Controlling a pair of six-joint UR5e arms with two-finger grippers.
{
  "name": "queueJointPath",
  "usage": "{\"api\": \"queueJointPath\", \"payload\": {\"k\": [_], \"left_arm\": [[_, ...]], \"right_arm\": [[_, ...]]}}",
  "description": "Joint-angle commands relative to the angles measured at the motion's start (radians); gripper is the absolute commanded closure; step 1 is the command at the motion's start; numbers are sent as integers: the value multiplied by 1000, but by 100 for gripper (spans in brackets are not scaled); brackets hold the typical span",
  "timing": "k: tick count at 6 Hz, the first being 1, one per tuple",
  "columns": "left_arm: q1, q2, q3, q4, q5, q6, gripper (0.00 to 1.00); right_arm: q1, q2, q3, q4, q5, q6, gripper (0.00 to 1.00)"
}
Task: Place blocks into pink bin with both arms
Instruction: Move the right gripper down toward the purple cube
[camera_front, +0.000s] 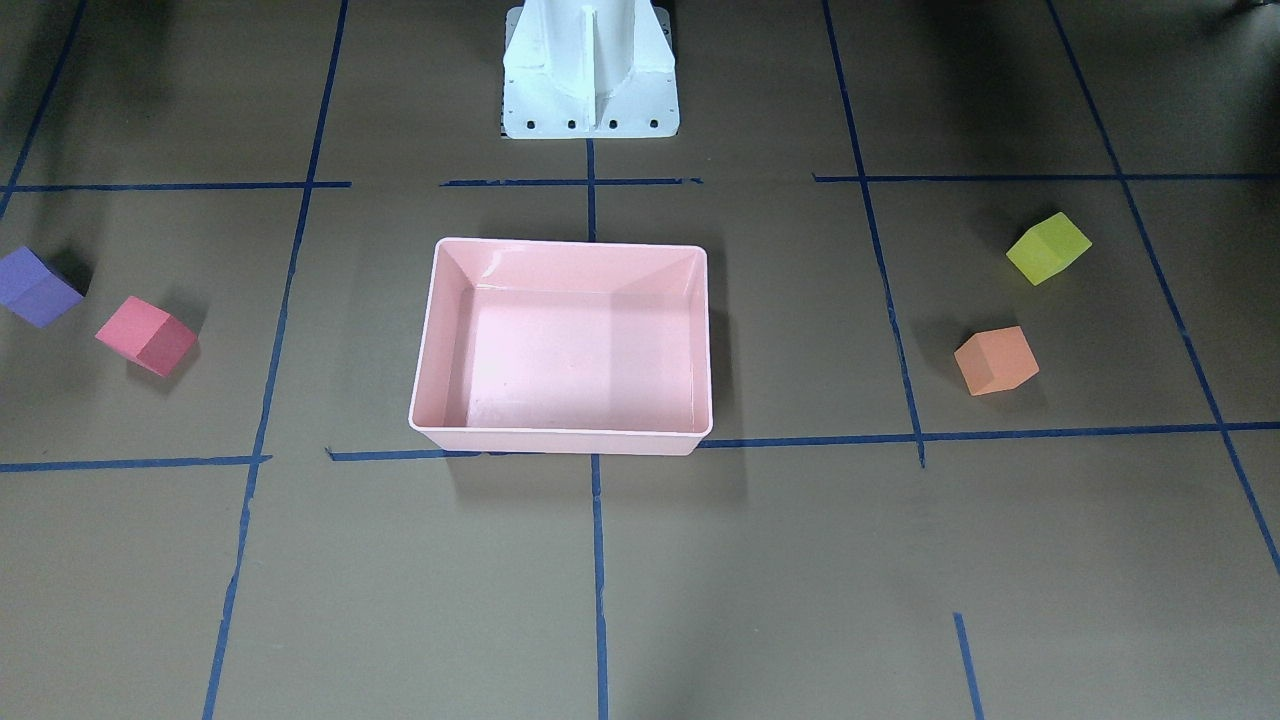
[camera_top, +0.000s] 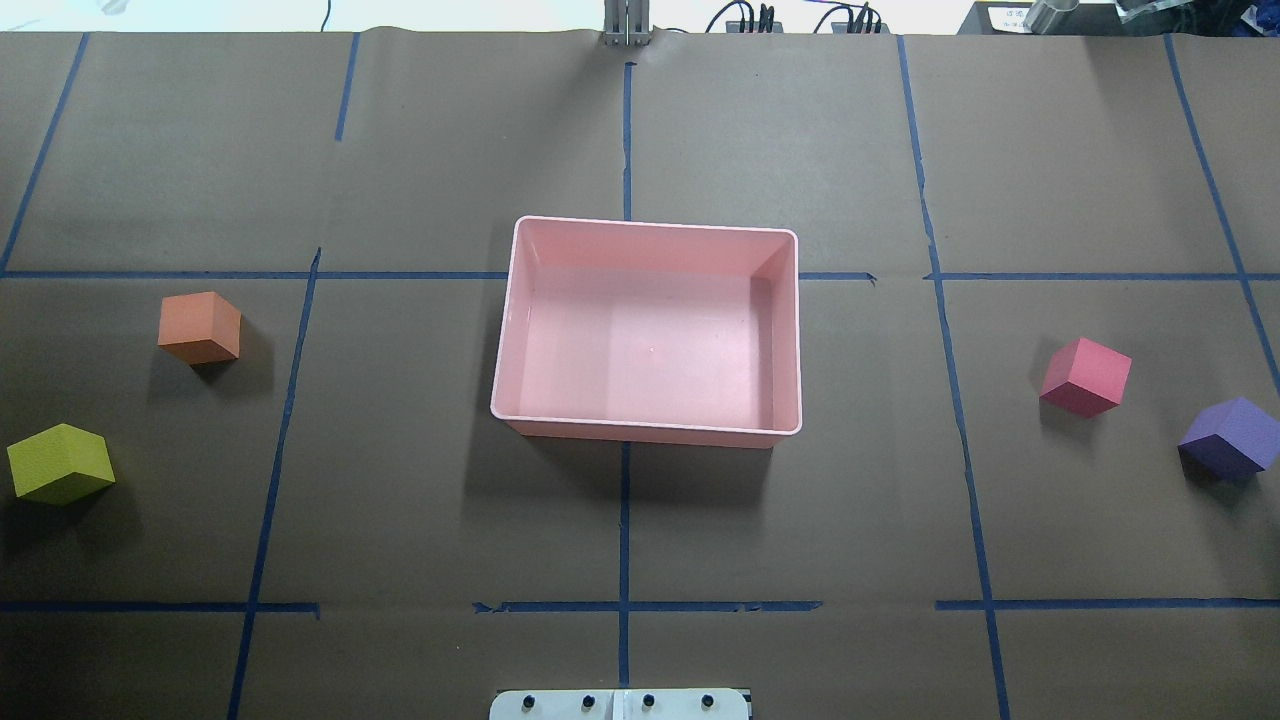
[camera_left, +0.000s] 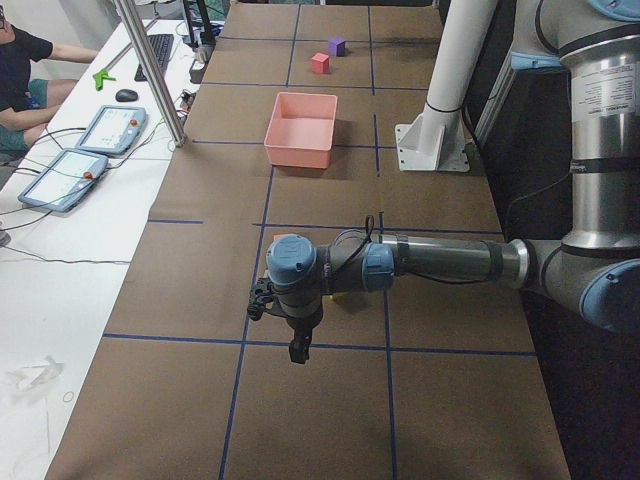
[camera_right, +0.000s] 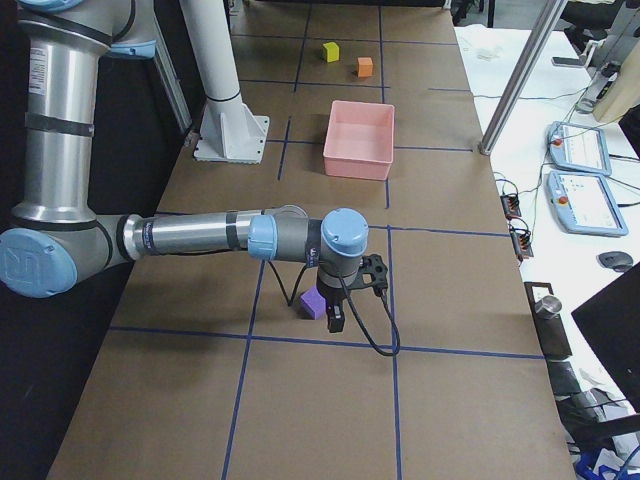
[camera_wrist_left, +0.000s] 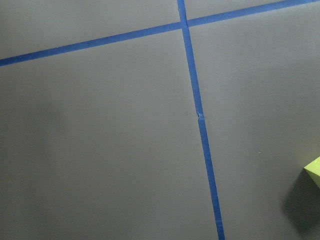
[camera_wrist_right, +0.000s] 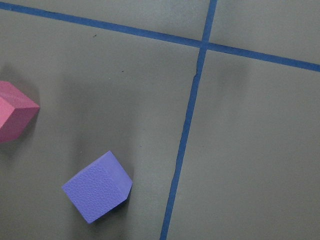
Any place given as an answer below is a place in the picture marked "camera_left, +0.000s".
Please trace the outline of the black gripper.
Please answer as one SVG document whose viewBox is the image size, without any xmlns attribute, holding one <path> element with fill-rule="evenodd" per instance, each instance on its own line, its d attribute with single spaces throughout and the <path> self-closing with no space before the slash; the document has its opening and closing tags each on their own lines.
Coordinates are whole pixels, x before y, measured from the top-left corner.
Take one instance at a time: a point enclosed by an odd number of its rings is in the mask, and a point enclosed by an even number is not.
<svg viewBox="0 0 640 480">
<path fill-rule="evenodd" d="M 317 316 L 289 317 L 286 322 L 294 332 L 294 340 L 289 344 L 290 360 L 293 363 L 305 364 L 310 358 L 308 343 L 312 341 L 313 330 L 320 324 L 320 318 Z"/>
</svg>

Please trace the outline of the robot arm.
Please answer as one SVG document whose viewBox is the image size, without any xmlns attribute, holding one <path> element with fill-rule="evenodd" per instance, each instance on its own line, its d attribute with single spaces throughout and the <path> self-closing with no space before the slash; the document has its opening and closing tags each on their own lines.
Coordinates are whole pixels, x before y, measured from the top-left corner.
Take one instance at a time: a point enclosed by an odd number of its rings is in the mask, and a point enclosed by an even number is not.
<svg viewBox="0 0 640 480">
<path fill-rule="evenodd" d="M 366 226 L 320 246 L 284 235 L 267 250 L 247 314 L 286 320 L 293 362 L 308 360 L 324 297 L 386 290 L 406 274 L 454 285 L 503 281 L 601 329 L 638 333 L 639 5 L 521 1 L 511 66 L 570 72 L 571 231 L 559 241 L 495 243 L 378 235 Z"/>
</svg>

